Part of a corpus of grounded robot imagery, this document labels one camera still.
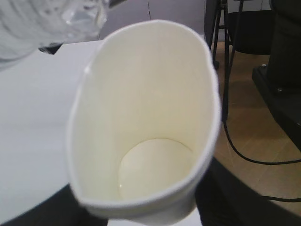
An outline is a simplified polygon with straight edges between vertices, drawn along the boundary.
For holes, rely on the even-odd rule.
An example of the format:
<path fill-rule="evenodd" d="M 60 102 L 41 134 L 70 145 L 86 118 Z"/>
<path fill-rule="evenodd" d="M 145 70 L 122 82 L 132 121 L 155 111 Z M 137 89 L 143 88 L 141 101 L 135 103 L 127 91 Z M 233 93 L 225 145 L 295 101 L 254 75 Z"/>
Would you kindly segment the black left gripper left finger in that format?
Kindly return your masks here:
<path fill-rule="evenodd" d="M 66 185 L 31 210 L 2 226 L 107 226 L 108 219 L 91 215 L 81 207 Z"/>

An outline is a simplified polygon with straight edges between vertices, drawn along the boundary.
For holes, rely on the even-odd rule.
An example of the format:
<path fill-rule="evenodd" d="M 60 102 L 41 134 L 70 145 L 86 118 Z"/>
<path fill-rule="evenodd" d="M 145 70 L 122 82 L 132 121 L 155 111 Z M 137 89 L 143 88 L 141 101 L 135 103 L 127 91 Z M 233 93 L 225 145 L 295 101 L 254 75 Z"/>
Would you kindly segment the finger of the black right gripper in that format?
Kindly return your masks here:
<path fill-rule="evenodd" d="M 53 43 L 50 46 L 39 48 L 39 51 L 42 53 L 54 55 L 62 45 L 62 43 Z"/>

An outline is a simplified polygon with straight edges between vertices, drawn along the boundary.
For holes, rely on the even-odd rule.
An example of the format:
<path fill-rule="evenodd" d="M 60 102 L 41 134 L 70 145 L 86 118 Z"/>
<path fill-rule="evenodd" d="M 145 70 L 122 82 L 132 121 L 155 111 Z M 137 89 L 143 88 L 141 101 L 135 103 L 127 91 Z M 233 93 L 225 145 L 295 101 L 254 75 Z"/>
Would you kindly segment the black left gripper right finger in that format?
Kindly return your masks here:
<path fill-rule="evenodd" d="M 215 158 L 195 191 L 202 226 L 299 226 L 301 218 L 245 185 Z"/>

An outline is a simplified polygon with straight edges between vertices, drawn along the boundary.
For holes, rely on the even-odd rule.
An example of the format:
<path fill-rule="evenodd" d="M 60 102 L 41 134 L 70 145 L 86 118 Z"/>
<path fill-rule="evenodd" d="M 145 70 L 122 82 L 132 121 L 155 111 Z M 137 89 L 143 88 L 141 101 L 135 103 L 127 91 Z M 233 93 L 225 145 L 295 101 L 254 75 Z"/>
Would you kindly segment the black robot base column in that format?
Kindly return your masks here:
<path fill-rule="evenodd" d="M 272 0 L 276 13 L 269 62 L 252 79 L 276 123 L 301 147 L 301 2 Z"/>

